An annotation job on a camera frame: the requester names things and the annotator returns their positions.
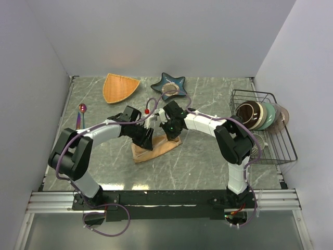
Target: black wire rack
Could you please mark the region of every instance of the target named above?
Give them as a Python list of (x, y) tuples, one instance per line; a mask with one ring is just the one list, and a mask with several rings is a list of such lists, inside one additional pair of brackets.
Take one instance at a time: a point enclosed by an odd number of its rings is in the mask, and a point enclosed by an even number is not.
[[(233, 90), (230, 96), (230, 109), (233, 115), (237, 107), (246, 101), (259, 103), (277, 103), (275, 96), (268, 92)], [(268, 144), (262, 151), (262, 156), (256, 164), (285, 164), (298, 159), (290, 134), (285, 126), (278, 133), (269, 133), (266, 130), (253, 130), (252, 133), (260, 135)]]

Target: teal star-shaped dish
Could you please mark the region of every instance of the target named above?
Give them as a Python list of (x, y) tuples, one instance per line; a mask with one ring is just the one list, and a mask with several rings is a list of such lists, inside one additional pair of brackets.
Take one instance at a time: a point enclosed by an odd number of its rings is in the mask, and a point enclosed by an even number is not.
[(184, 89), (184, 82), (185, 82), (185, 77), (173, 78), (172, 76), (168, 75), (167, 73), (162, 73), (161, 81), (151, 85), (150, 87), (153, 90), (160, 92), (161, 94), (166, 91), (174, 90), (174, 92), (169, 92), (169, 93), (165, 94), (164, 96), (162, 96), (163, 101), (166, 101), (166, 100), (174, 98), (174, 97), (186, 96), (187, 92)]

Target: gray marble table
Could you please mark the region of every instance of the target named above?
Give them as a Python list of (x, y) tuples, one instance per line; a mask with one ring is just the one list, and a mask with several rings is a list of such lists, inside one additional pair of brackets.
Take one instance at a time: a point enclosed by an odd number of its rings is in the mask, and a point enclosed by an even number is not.
[[(79, 77), (74, 86), (61, 128), (75, 129), (78, 105), (85, 103), (85, 125), (90, 127), (107, 117), (123, 112), (126, 105), (143, 112), (149, 97), (159, 97), (150, 88), (160, 78), (138, 78), (138, 89), (126, 100), (107, 104), (102, 89), (105, 77)], [(185, 89), (193, 100), (192, 107), (202, 113), (230, 116), (229, 99), (233, 89), (251, 90), (248, 78), (186, 78)], [(174, 99), (185, 107), (186, 98)], [(156, 125), (155, 135), (163, 134)], [(92, 151), (89, 172), (105, 190), (183, 190), (224, 189), (228, 183), (228, 166), (216, 139), (199, 131), (183, 131), (182, 144), (172, 151), (147, 162), (133, 162), (131, 139), (120, 137), (105, 142)], [(280, 189), (274, 165), (253, 165), (250, 182), (255, 189)], [(55, 171), (48, 171), (44, 191), (66, 191), (72, 187), (57, 180)]]

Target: spoon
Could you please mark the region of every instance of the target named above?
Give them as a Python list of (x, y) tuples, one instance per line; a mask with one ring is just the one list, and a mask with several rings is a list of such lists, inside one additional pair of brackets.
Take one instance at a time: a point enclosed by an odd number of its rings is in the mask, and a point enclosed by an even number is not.
[(79, 105), (79, 111), (82, 114), (82, 128), (85, 129), (85, 125), (84, 125), (84, 113), (87, 111), (87, 106), (84, 103), (81, 103)]

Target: green plate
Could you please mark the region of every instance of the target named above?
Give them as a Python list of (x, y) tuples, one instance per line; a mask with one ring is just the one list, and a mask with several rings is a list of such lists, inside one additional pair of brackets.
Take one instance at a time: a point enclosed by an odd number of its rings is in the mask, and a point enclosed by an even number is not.
[(270, 125), (272, 125), (274, 118), (275, 118), (275, 108), (273, 107), (273, 105), (270, 103), (262, 103), (262, 105), (265, 105), (265, 107), (266, 107), (267, 118), (266, 118), (264, 124), (262, 124), (262, 126), (260, 128), (257, 128), (256, 130), (267, 129)]

